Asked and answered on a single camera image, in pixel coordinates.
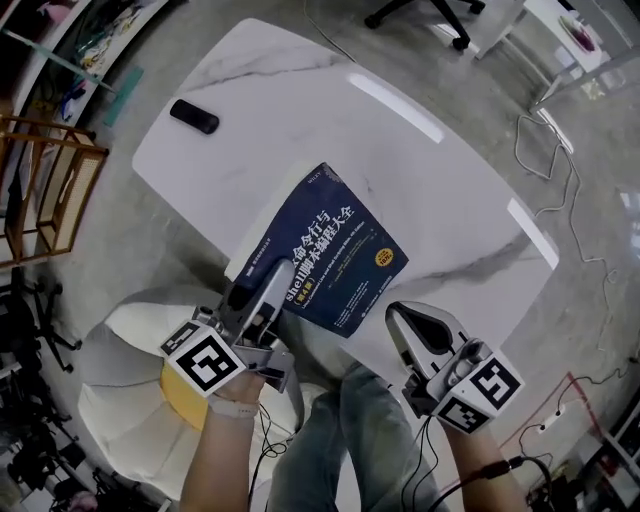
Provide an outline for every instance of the gray floor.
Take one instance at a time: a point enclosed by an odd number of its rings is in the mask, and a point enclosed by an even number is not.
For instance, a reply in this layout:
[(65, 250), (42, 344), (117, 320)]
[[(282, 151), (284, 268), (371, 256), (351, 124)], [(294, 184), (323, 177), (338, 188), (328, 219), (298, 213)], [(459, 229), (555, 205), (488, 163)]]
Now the gray floor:
[[(99, 142), (111, 148), (111, 155), (73, 252), (51, 265), (65, 288), (61, 320), (74, 336), (86, 335), (115, 303), (145, 287), (174, 283), (220, 286), (224, 257), (133, 173), (131, 158), (188, 72), (243, 18), (258, 18), (326, 44), (304, 19), (301, 1), (193, 0), (179, 4), (145, 30), (119, 64), (113, 79), (133, 65), (142, 66), (144, 76), (113, 129), (100, 124), (100, 108), (88, 119), (99, 133)], [(535, 75), (502, 46), (480, 62), (460, 56), (443, 46), (412, 8), (371, 32), (361, 20), (382, 3), (311, 0), (309, 12), (360, 64), (423, 104), (467, 140), (532, 210), (559, 204), (568, 172), (565, 162), (559, 164), (552, 182), (545, 183), (528, 175), (513, 155), (516, 118), (525, 113), (540, 87)], [(634, 71), (627, 70), (629, 76)], [(584, 181), (575, 228), (586, 255), (604, 256), (618, 269), (616, 284), (607, 287), (613, 319), (602, 336), (604, 350), (597, 350), (606, 314), (603, 266), (581, 262), (568, 224), (568, 208), (542, 214), (540, 226), (559, 246), (561, 260), (504, 345), (527, 388), (501, 423), (503, 439), (509, 429), (527, 419), (567, 371), (600, 378), (617, 366), (626, 368), (626, 357), (635, 351), (640, 327), (640, 315), (635, 313), (640, 304), (636, 271), (640, 253), (634, 252), (632, 239), (637, 219), (625, 210), (620, 194), (633, 196), (640, 191), (640, 96), (634, 85), (601, 97), (594, 91), (590, 95), (579, 91), (550, 111), (575, 147)], [(98, 107), (104, 100), (98, 100)], [(529, 165), (546, 169), (552, 149), (548, 131), (526, 127), (521, 151)], [(51, 378), (64, 387), (61, 399), (73, 409), (77, 386), (64, 384), (59, 375)], [(605, 425), (615, 420), (639, 381), (640, 372), (632, 367), (623, 380), (612, 379), (600, 387), (584, 384)], [(567, 444), (583, 431), (580, 422), (550, 431), (533, 440), (531, 450), (566, 451)]]

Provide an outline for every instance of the book title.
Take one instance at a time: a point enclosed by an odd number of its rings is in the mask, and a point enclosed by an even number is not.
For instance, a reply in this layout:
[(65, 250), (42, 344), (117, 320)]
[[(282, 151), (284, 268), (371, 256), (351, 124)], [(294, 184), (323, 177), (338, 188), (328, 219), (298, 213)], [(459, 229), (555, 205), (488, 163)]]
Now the book title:
[(313, 290), (313, 279), (307, 279), (316, 264), (320, 262), (322, 254), (327, 251), (340, 228), (353, 215), (350, 206), (340, 208), (340, 213), (333, 217), (322, 210), (315, 220), (307, 227), (307, 234), (300, 237), (301, 244), (293, 249), (293, 264), (296, 275), (292, 286), (287, 292), (286, 299), (302, 304)]

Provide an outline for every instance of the yellow label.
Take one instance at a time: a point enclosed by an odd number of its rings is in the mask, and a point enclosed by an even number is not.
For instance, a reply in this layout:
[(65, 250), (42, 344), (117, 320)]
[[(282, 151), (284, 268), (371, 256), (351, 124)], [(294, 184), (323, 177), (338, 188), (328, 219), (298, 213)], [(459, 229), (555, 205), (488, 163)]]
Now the yellow label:
[(386, 267), (393, 260), (393, 251), (391, 249), (380, 249), (376, 254), (376, 265)]

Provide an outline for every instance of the book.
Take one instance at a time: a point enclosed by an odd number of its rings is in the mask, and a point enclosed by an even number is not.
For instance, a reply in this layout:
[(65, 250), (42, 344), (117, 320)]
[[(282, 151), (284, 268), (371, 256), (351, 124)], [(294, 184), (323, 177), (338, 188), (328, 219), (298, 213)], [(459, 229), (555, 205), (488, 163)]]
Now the book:
[(345, 338), (409, 261), (327, 163), (291, 171), (225, 275), (256, 289), (281, 258), (295, 266), (284, 309)]

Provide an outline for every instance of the jeans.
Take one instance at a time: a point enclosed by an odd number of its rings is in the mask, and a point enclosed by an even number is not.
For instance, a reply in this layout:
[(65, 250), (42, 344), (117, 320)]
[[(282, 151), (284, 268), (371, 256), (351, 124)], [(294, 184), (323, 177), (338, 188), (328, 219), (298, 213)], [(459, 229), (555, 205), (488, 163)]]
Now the jeans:
[[(273, 473), (268, 512), (337, 511), (335, 497), (342, 461), (349, 450), (363, 512), (413, 511), (417, 483), (428, 473), (419, 442), (386, 383), (361, 365), (344, 377), (340, 392), (318, 397), (309, 420)], [(426, 512), (438, 497), (433, 476), (418, 486), (415, 510)], [(438, 512), (446, 511), (438, 507)]]

